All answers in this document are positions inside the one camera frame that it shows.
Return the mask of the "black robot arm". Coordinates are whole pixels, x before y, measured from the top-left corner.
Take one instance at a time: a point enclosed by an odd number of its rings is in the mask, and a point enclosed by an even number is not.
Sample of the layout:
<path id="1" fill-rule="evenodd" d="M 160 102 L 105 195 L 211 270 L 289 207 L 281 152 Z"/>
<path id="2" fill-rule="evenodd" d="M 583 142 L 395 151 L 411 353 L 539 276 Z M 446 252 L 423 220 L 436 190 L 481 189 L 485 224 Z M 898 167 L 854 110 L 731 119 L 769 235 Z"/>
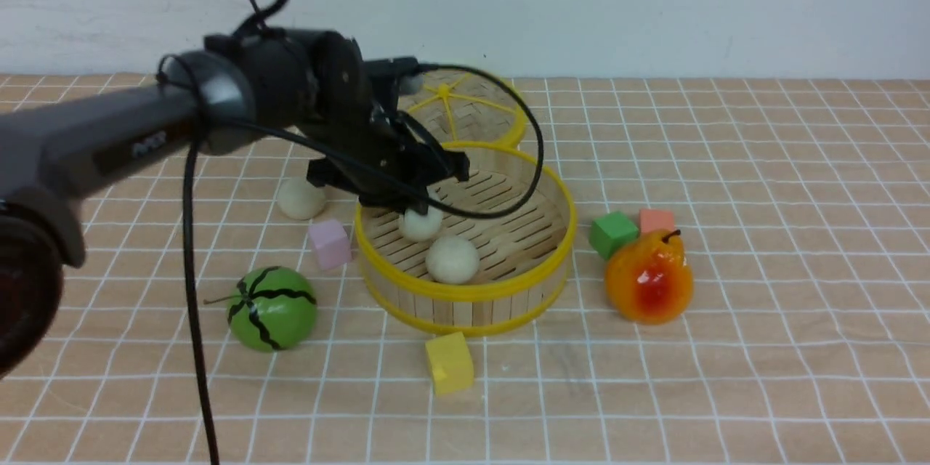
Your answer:
<path id="1" fill-rule="evenodd" d="M 199 153 L 226 155 L 263 129 L 298 127 L 325 160 L 311 180 L 403 212 L 416 194 L 468 177 L 464 153 L 434 140 L 397 110 L 412 57 L 363 61 L 335 31 L 271 28 L 210 35 L 183 52 L 159 84 L 120 89 L 2 117 L 2 373 L 36 348 L 53 322 L 65 266 L 80 267 L 86 244 L 79 206 L 205 134 Z"/>

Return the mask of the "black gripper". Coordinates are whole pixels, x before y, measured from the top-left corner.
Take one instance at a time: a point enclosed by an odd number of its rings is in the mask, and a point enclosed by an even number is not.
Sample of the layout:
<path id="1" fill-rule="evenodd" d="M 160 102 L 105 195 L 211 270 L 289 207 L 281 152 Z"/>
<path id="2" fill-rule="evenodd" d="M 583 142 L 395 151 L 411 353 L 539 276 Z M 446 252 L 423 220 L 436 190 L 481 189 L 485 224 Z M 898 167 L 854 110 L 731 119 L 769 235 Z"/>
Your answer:
<path id="1" fill-rule="evenodd" d="M 298 123 L 326 147 L 307 179 L 355 194 L 363 206 L 424 214 L 429 188 L 469 179 L 466 153 L 446 150 L 425 125 L 400 108 L 421 88 L 425 65 L 415 57 L 365 60 L 355 40 L 335 31 L 296 31 L 317 81 L 315 106 Z"/>

